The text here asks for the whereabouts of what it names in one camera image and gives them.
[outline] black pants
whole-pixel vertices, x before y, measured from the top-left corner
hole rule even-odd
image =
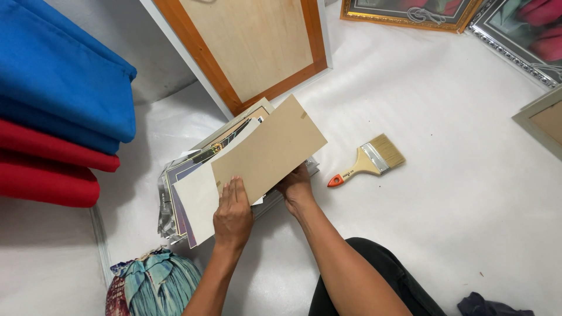
[[[354,237],[346,241],[382,275],[413,316],[446,316],[392,252],[364,238]],[[316,285],[309,311],[309,316],[317,315],[338,315],[324,286],[322,276]]]

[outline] gold ornate frame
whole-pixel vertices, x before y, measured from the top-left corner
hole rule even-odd
[[[468,5],[466,6],[466,9],[464,10],[463,14],[461,15],[461,17],[459,18],[456,24],[442,23],[439,25],[432,21],[414,22],[405,17],[394,17],[394,16],[386,16],[386,15],[374,15],[374,14],[367,14],[367,13],[350,12],[351,0],[342,1],[342,12],[339,18],[342,20],[350,20],[350,21],[366,21],[366,22],[386,24],[386,25],[404,26],[407,28],[462,33],[465,27],[468,25],[468,22],[470,22],[470,18],[474,16],[476,11],[478,10],[478,7],[482,3],[482,1],[483,0],[470,0]]]

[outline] stack of folded cloth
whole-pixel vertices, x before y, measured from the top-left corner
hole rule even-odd
[[[0,195],[91,207],[135,136],[137,71],[42,0],[0,0]]]

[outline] red flower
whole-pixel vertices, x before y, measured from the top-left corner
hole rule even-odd
[[[545,61],[562,59],[562,25],[544,31],[529,49]]]
[[[562,0],[532,0],[519,10],[518,16],[532,26],[554,22],[562,15]]]
[[[408,11],[412,7],[423,8],[426,3],[427,0],[402,0],[398,4],[398,9],[400,11]]]
[[[445,10],[443,11],[444,15],[453,15],[455,14],[456,10],[459,8],[460,3],[462,0],[452,0],[447,2],[445,5]]]

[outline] brush bristles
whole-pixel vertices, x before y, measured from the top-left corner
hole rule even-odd
[[[406,159],[400,151],[394,146],[394,144],[386,137],[386,135],[381,134],[369,142],[375,150],[380,154],[380,156],[386,161],[390,168],[395,168],[400,164],[406,162]]]

